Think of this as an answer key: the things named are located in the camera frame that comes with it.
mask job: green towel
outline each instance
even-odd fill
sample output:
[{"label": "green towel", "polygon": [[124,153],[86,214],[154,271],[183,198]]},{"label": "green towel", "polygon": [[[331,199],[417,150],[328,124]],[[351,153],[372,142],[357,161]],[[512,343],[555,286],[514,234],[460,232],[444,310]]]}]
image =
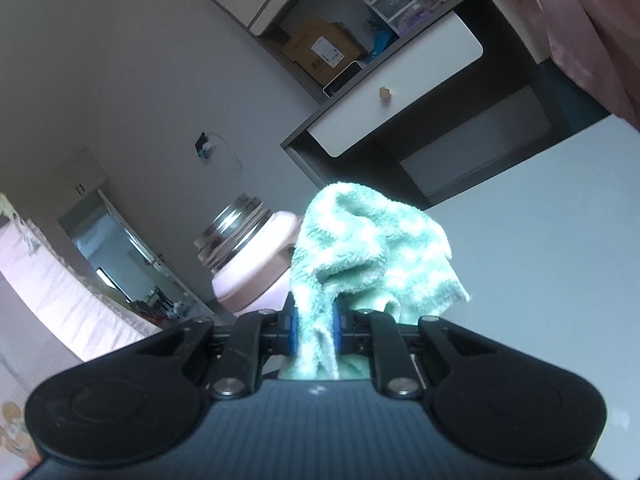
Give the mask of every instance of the green towel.
[{"label": "green towel", "polygon": [[417,324],[456,300],[469,300],[449,264],[447,236],[415,207],[359,184],[322,189],[306,210],[291,263],[298,308],[298,353],[281,378],[314,380],[367,376],[363,358],[336,355],[333,304],[390,313]]}]

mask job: cardboard box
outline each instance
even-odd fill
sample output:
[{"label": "cardboard box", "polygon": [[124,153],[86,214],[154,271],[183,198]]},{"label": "cardboard box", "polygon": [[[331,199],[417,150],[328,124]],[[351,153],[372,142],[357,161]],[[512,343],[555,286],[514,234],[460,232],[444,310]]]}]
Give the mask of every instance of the cardboard box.
[{"label": "cardboard box", "polygon": [[312,18],[282,48],[323,87],[367,51],[341,23]]}]

